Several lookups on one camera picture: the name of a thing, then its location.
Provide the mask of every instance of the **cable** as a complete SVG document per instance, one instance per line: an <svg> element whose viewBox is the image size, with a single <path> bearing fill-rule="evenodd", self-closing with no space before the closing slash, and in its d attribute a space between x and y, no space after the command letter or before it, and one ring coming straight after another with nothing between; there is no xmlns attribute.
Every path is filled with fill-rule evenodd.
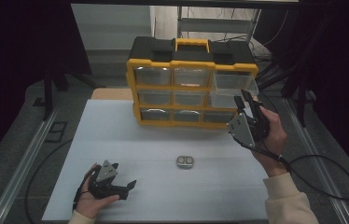
<svg viewBox="0 0 349 224"><path fill-rule="evenodd" d="M233 14L234 13L235 13L235 8L232 10L232 15L230 15L231 19L233 18ZM227 33L225 33L225 35L224 35L224 41L225 41L226 38L227 38Z"/></svg>
<svg viewBox="0 0 349 224"><path fill-rule="evenodd" d="M280 34L280 32L282 31L283 26L285 25L287 14L288 14L288 10L286 11L285 18L283 19L282 25L280 26L279 31L276 33L276 35L270 41L268 41L267 43L263 44L262 46L265 46L265 45L271 43Z"/></svg>
<svg viewBox="0 0 349 224"><path fill-rule="evenodd" d="M275 62L271 62L266 68L264 68L264 70L262 70L261 72L257 73L256 81L258 81L261 76L263 76L264 74L268 73L275 66L276 66L276 63Z"/></svg>
<svg viewBox="0 0 349 224"><path fill-rule="evenodd" d="M271 59L256 58L254 61L255 61L256 63L263 63L263 62L270 62Z"/></svg>
<svg viewBox="0 0 349 224"><path fill-rule="evenodd" d="M294 45L292 47L292 49L287 50L286 52L284 52L282 55L280 56L276 56L276 57L272 57L273 61L276 62L280 62L285 56L287 56L287 54L291 53L293 50L298 49L299 45L303 44L304 42L306 42L310 37L312 36L312 34L308 34L306 35L300 42L298 42L296 45Z"/></svg>
<svg viewBox="0 0 349 224"><path fill-rule="evenodd" d="M328 157L325 157L325 156L321 156L321 155L305 155L305 156L300 156L298 158L296 158L295 160L292 160L291 162L289 162L289 164L291 165L291 163L294 163L295 161L300 161L302 159L306 159L306 158L322 158L322 159L325 159L325 160L328 160L328 161L331 161L332 163L334 163L335 165L337 165L341 170L343 170L346 175L349 177L349 172L347 172L345 170L345 168L343 168L343 166L341 166L339 163L337 163L336 161L328 158ZM297 175L306 185L308 185L310 188L322 193L322 194L325 194L331 198L335 198L335 199L338 199L338 200L349 200L349 197L339 197L339 196L336 196L336 195L332 195L330 193L327 193L315 186L313 186L311 183L309 183L305 178L303 178L299 173L297 173L294 169L292 169L293 173L295 175Z"/></svg>
<svg viewBox="0 0 349 224"><path fill-rule="evenodd" d="M78 187L78 189L77 189L75 199L73 200L73 210L75 210L75 209L77 208L77 203L78 203L79 197L81 197L81 194L89 192L88 190L87 190L87 191L84 191L84 192L81 192L82 187L83 187L84 184L85 184L85 181L87 181L88 177L90 177L90 175L92 175L93 172L99 170L101 167L102 167L102 166L97 165L97 166L95 166L94 168L90 169L90 170L85 174L84 179L82 180L81 184L79 185L79 187Z"/></svg>
<svg viewBox="0 0 349 224"><path fill-rule="evenodd" d="M231 38L227 38L227 41L229 40L232 40L232 39L239 39L239 38L245 38L246 35L238 35L238 36L235 36L235 37L231 37ZM215 40L215 41L212 41L212 42L220 42L220 41L225 41L226 39L219 39L219 40Z"/></svg>
<svg viewBox="0 0 349 224"><path fill-rule="evenodd" d="M192 10L192 8L191 8L191 7L189 7L189 10L191 10L192 17L193 17L193 18L195 18L194 11Z"/></svg>
<svg viewBox="0 0 349 224"><path fill-rule="evenodd" d="M276 69L274 71L270 72L270 73L266 72L264 74L258 75L258 78L256 78L256 81L262 80L263 78L266 78L268 76L272 76L273 74L277 73L279 71L279 66L275 66L275 68Z"/></svg>
<svg viewBox="0 0 349 224"><path fill-rule="evenodd" d="M43 164L49 159L50 156L52 156L53 153L55 153L56 151L58 151L60 148L62 148L63 146L65 146L66 144L72 142L73 139L67 140L64 143L58 145L55 149L53 149L48 156L38 165L37 169L35 170L35 172L32 175L32 178L29 181L29 184L26 188L26 193L25 193L25 199L24 199L24 206L25 206L25 212L26 212L26 216L27 219L29 220L30 223L34 224L35 222L33 221L30 213L29 213L29 204L28 204L28 199L29 199L29 190L30 187L32 186L33 180L35 179L35 176L37 175L38 171L41 169L41 167L43 166Z"/></svg>
<svg viewBox="0 0 349 224"><path fill-rule="evenodd" d="M216 17L216 19L218 19L218 17L221 16L221 14L223 13L223 9L224 9L224 7L221 8L220 14L218 14L218 16Z"/></svg>
<svg viewBox="0 0 349 224"><path fill-rule="evenodd" d="M244 8L244 16L246 17L246 20L248 20L247 18L247 13L246 13L246 9Z"/></svg>
<svg viewBox="0 0 349 224"><path fill-rule="evenodd" d="M304 177L302 177L296 170L294 170L292 167L291 167L291 164L295 163L296 161L300 161L300 160L303 160L303 159L306 159L306 158L322 158L322 159L325 159L325 160L328 160L328 161L331 161L333 164L335 164L336 166L338 166L342 171L345 172L345 174L349 177L349 172L347 172L345 170L345 168L343 168L343 166L341 166L339 163L337 163L336 161L328 158L328 157L325 157L325 156L321 156L321 155L304 155L304 156L300 156L300 157L297 157L296 159L290 161L290 162L287 162L283 157L282 155L276 155L275 153L271 152L267 146L265 145L264 141L261 141L261 143L263 144L263 146L265 147L265 150L261 149L261 148L258 148L258 147L250 147L250 146L247 146L245 145L244 143L240 142L239 140L237 140L236 138L233 138L235 140L235 142L237 142L239 145L241 145L242 147L245 147L247 149L250 149L251 151L255 151L257 153L260 153L262 155L265 155L269 158L272 158L273 160L275 161L278 161L280 163L282 163L287 171L291 174L291 172L295 175L297 175L306 185L308 185L311 189L314 189L324 195L327 195L331 198L335 198L335 199L338 199L338 200L343 200L343 201L348 201L349 200L349 197L340 197L340 196L337 196L337 195L333 195L333 194L330 194L330 193L327 193L325 191L323 191L322 189L319 189L317 187L315 187L314 185L312 185L311 183L309 183Z"/></svg>

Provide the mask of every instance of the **white sleeve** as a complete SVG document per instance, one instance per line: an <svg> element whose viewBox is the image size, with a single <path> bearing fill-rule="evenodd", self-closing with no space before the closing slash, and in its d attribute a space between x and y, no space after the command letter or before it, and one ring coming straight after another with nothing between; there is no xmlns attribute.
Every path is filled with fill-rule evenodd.
<svg viewBox="0 0 349 224"><path fill-rule="evenodd" d="M269 223L318 223L305 193L299 192L289 173L264 179Z"/></svg>
<svg viewBox="0 0 349 224"><path fill-rule="evenodd" d="M95 223L95 218L91 219L82 216L78 211L73 210L72 218L70 218L69 224L93 224Z"/></svg>

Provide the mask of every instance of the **hand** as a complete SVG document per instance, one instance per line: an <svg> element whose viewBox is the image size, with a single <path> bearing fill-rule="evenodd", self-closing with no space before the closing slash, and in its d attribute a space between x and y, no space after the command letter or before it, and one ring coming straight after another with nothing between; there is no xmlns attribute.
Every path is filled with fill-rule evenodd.
<svg viewBox="0 0 349 224"><path fill-rule="evenodd" d="M282 128L282 123L280 122L279 115L272 112L271 110L265 109L263 106L260 107L262 114L267 118L270 123L270 132L268 137L263 139L261 143L258 143L258 147L267 148L270 152L281 155L283 152L283 147L287 140L287 134ZM286 167L269 158L265 155L259 154L253 151L253 156L259 163L261 163L268 177L273 177L277 175L282 175L287 172Z"/></svg>
<svg viewBox="0 0 349 224"><path fill-rule="evenodd" d="M84 185L82 186L81 193L86 193L82 193L80 195L76 211L78 211L79 214L83 215L84 217L96 218L102 208L119 200L119 195L109 196L100 200L95 199L93 195L88 192L88 185L90 184L90 180L91 176L88 177L87 181L85 181Z"/></svg>

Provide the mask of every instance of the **white table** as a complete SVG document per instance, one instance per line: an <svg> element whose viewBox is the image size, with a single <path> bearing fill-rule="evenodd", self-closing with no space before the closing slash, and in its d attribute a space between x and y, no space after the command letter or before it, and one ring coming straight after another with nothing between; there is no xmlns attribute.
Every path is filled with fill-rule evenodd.
<svg viewBox="0 0 349 224"><path fill-rule="evenodd" d="M66 221L84 174L119 163L113 185L136 186L97 217L114 222L218 222L266 219L266 178L251 152L226 130L141 126L132 101L89 100L43 220ZM175 165L192 156L194 167Z"/></svg>

